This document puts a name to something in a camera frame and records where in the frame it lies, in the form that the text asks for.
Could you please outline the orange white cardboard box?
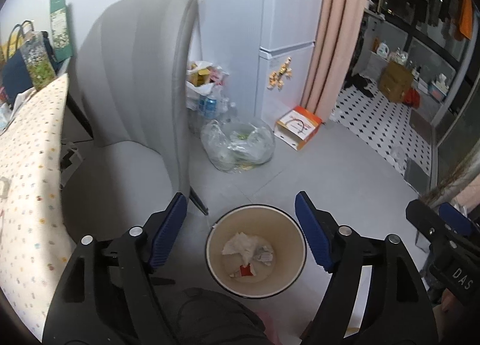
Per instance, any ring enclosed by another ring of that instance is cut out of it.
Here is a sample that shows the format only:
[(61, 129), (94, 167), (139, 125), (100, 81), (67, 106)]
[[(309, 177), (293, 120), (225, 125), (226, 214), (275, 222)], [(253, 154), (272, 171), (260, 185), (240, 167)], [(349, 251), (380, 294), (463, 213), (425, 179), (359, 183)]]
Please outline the orange white cardboard box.
[(322, 120), (301, 106), (296, 106), (275, 123), (274, 135), (295, 151), (301, 150), (320, 129)]

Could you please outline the torn red white carton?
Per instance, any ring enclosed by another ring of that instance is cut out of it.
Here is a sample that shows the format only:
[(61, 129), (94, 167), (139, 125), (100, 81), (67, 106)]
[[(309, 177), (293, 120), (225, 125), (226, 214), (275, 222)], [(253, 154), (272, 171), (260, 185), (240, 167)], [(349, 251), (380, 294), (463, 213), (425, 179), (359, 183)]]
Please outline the torn red white carton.
[(250, 278), (256, 276), (255, 267), (252, 264), (240, 265), (233, 273), (229, 275), (231, 278)]

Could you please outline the white plastic wrapper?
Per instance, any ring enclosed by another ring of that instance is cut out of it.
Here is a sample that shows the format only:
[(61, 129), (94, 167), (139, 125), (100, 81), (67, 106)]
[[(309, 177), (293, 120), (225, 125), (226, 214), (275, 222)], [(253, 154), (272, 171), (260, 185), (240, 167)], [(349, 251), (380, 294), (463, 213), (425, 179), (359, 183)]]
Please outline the white plastic wrapper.
[(244, 266), (250, 264), (257, 246), (259, 238), (255, 235), (246, 235), (245, 233), (236, 233), (230, 240), (228, 240), (221, 254), (223, 256), (231, 256), (239, 254)]

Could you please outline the white bag of recyclables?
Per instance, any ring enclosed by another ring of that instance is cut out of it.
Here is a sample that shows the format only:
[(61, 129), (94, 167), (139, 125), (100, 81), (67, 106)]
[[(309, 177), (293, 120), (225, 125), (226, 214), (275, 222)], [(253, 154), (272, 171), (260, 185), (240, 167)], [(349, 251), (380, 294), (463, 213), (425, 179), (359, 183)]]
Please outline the white bag of recyclables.
[(208, 61), (191, 61), (186, 71), (186, 107), (191, 132), (199, 137), (203, 127), (226, 114), (230, 99), (224, 85), (228, 74)]

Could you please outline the dark trouser knee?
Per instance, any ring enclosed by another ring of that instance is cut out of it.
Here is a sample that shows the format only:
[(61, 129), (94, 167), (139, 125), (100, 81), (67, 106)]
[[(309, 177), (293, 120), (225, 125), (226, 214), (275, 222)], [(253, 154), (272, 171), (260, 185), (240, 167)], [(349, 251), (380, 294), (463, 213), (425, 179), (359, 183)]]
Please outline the dark trouser knee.
[(235, 299), (203, 288), (160, 297), (180, 344), (270, 344), (264, 322)]

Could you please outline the printed paper ball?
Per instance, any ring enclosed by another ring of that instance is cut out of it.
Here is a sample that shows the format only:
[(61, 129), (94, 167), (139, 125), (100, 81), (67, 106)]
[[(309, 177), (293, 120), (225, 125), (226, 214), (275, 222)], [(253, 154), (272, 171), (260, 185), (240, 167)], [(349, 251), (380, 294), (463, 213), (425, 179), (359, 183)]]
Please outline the printed paper ball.
[(258, 246), (253, 255), (253, 260), (262, 263), (266, 266), (270, 266), (273, 262), (274, 251), (268, 245)]

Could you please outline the pink curtain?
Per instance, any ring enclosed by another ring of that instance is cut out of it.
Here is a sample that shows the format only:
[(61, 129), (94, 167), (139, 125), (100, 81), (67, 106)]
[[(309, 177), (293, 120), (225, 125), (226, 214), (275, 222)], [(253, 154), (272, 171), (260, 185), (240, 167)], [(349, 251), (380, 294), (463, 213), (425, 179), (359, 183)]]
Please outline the pink curtain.
[(301, 106), (325, 123), (347, 74), (366, 0), (323, 0)]

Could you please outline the white refrigerator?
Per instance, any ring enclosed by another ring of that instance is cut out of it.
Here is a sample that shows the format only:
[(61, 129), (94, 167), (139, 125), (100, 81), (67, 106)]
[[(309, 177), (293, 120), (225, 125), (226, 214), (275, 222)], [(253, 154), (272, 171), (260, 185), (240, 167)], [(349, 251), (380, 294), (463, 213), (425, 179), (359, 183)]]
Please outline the white refrigerator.
[[(300, 104), (317, 37), (322, 0), (199, 0), (202, 58), (229, 76), (225, 92), (238, 113), (270, 126)], [(268, 90), (291, 57), (291, 79)]]

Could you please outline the clear plastic garbage bag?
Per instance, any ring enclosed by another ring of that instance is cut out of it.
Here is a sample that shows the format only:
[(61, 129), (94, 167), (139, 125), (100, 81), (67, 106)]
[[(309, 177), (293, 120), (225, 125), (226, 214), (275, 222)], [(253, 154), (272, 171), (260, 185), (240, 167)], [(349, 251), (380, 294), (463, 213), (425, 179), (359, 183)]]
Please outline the clear plastic garbage bag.
[(262, 120), (211, 120), (200, 133), (210, 162), (231, 172), (263, 165), (272, 159), (276, 143), (272, 129)]

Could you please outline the navy tote bag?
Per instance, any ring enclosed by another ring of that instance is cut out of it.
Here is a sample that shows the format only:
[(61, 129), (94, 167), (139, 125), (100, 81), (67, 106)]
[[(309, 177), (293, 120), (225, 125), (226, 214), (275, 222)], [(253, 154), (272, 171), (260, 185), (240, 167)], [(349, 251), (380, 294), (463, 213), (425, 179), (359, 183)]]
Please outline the navy tote bag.
[[(30, 79), (20, 52), (20, 46), (33, 32), (38, 32), (34, 30), (33, 22), (31, 20), (24, 20), (22, 23), (17, 23), (13, 27), (8, 38), (6, 63), (1, 69), (1, 84), (7, 98), (7, 103), (10, 105), (15, 103), (16, 96), (33, 87), (32, 80)], [(50, 44), (49, 35), (46, 31), (41, 32), (44, 37), (47, 38), (47, 52), (50, 54), (49, 59), (57, 76), (59, 63), (55, 57), (54, 49)]]

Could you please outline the brown cardboard box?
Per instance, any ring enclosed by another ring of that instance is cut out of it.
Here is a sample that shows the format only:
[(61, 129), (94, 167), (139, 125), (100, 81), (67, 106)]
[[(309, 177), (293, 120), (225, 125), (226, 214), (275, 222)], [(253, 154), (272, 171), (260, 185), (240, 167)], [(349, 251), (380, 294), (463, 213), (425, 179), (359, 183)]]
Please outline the brown cardboard box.
[(412, 73), (403, 65), (390, 61), (382, 73), (379, 90), (392, 103), (402, 103), (413, 82)]

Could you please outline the grey upholstered chair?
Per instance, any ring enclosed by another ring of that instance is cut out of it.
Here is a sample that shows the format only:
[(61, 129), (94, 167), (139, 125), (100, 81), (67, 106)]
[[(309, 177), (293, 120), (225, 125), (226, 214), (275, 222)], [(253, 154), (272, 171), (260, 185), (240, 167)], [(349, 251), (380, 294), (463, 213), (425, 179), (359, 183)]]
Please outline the grey upholstered chair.
[(197, 0), (121, 0), (90, 28), (76, 81), (94, 145), (62, 190), (74, 241), (114, 239), (188, 195), (186, 68)]

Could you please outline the cream round trash bin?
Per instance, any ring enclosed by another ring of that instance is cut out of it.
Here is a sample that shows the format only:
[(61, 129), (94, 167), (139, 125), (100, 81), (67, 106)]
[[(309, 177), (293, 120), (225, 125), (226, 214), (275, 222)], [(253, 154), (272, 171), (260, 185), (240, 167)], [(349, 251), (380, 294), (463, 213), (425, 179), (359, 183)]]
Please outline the cream round trash bin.
[(235, 208), (208, 235), (208, 270), (226, 291), (265, 299), (289, 288), (307, 259), (305, 237), (290, 215), (265, 204)]

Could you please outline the yellow gecko fridge magnet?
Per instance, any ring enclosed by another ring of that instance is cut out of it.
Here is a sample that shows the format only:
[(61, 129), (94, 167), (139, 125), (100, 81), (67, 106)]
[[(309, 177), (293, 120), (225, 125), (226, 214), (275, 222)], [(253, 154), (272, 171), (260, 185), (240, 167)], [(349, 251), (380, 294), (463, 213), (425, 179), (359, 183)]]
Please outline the yellow gecko fridge magnet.
[(290, 67), (291, 57), (281, 64), (280, 68), (277, 71), (272, 71), (268, 77), (268, 90), (276, 88), (278, 91), (281, 91), (284, 87), (284, 79), (291, 79), (292, 68)]

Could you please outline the white detergent bottle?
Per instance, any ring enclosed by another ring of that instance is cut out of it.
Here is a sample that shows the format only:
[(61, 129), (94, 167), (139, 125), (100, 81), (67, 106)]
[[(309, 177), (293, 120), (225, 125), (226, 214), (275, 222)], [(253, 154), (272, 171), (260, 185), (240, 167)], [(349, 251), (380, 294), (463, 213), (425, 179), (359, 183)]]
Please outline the white detergent bottle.
[(376, 54), (379, 57), (386, 60), (388, 58), (389, 54), (390, 54), (390, 49), (389, 49), (388, 45), (385, 42), (381, 42), (379, 44), (379, 46), (377, 47)]

